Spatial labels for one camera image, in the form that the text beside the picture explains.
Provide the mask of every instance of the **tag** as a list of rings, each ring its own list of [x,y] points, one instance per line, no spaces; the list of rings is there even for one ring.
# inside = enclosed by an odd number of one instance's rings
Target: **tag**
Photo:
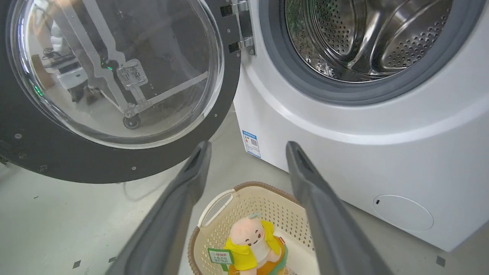
[[[251,214],[248,216],[248,219],[253,219],[253,218],[256,218],[256,217],[260,217],[262,214],[261,213],[254,213],[254,214]]]
[[[222,266],[222,270],[225,272],[229,271],[227,269],[227,265],[234,264],[231,250],[208,248],[207,251],[209,252],[209,257],[211,258],[211,262],[215,264],[220,264]]]
[[[246,147],[246,151],[254,155],[255,157],[262,158],[262,155],[260,154],[260,148],[258,147],[258,140],[256,139],[256,136],[246,131],[243,131],[243,137],[244,137],[244,146]]]

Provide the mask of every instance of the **wheel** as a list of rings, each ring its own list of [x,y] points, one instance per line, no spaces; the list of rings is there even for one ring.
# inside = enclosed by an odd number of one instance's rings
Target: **wheel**
[[[124,117],[122,119],[122,122],[124,123],[124,126],[126,126],[126,128],[130,130],[137,129],[141,126],[141,119],[139,118],[139,115],[135,115],[133,117]]]

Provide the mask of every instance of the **door hinge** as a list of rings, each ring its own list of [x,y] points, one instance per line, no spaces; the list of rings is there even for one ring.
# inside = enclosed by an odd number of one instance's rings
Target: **door hinge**
[[[246,49],[249,54],[255,55],[255,41],[248,0],[239,0],[237,3],[221,7],[221,15],[223,17],[236,16],[240,28],[241,40],[229,45],[229,52]]]

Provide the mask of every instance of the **basket handle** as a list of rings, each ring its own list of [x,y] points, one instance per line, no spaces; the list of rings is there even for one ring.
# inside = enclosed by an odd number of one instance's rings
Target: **basket handle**
[[[211,200],[211,202],[209,202],[209,204],[205,207],[204,211],[202,212],[202,215],[199,218],[199,223],[197,223],[197,226],[199,228],[207,227],[217,217],[217,215],[232,201],[234,197],[233,196],[234,193],[236,193],[234,189],[229,189],[217,195],[213,200]],[[219,211],[216,214],[214,214],[214,216],[207,223],[203,224],[205,218],[209,214],[210,210],[214,207],[214,205],[216,205],[216,203],[218,203],[220,200],[222,200],[225,196],[229,194],[231,194],[229,200],[227,200],[227,202],[221,207],[221,209],[219,209]]]

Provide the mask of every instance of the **washing machine door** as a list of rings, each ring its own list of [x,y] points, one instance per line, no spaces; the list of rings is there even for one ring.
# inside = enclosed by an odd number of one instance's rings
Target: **washing machine door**
[[[229,5],[4,1],[0,157],[84,183],[135,180],[183,161],[234,97],[240,35],[236,17],[223,15]]]

